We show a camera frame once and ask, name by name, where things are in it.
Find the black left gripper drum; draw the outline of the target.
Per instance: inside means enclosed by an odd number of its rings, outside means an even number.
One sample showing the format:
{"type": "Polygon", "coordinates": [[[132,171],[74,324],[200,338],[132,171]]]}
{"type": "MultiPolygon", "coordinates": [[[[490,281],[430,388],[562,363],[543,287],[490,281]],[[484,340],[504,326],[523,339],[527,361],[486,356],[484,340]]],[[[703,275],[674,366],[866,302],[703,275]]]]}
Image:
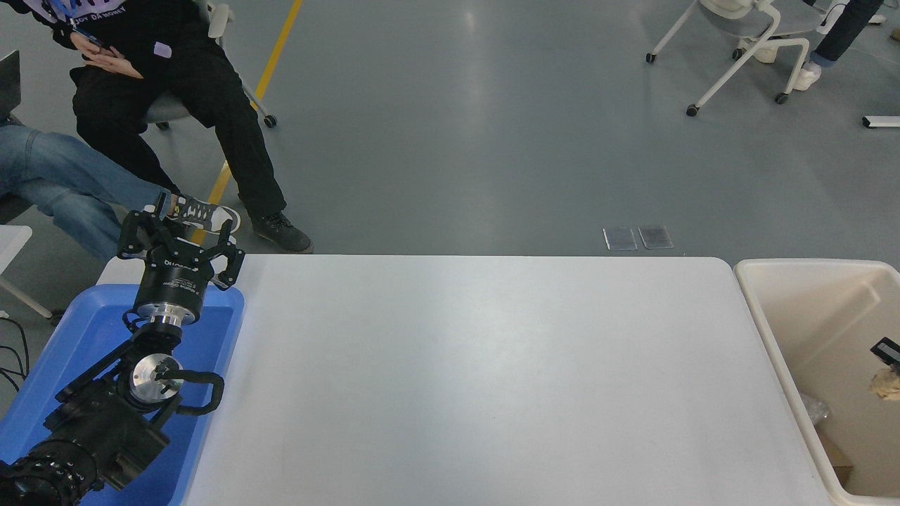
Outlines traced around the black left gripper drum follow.
{"type": "Polygon", "coordinates": [[[194,263],[193,260],[193,257],[147,256],[133,309],[139,314],[149,314],[168,305],[199,314],[214,270],[209,261],[194,263]]]}

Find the person's hand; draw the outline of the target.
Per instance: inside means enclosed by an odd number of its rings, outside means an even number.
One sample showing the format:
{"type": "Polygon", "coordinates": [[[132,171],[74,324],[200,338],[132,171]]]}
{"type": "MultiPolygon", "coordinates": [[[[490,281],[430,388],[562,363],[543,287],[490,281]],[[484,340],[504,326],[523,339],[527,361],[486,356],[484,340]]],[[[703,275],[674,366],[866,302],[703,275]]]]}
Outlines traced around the person's hand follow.
{"type": "Polygon", "coordinates": [[[101,70],[122,76],[143,79],[141,73],[135,70],[131,61],[127,60],[121,52],[115,48],[102,48],[89,41],[80,33],[71,32],[70,41],[74,47],[86,58],[87,66],[99,67],[101,70]]]}

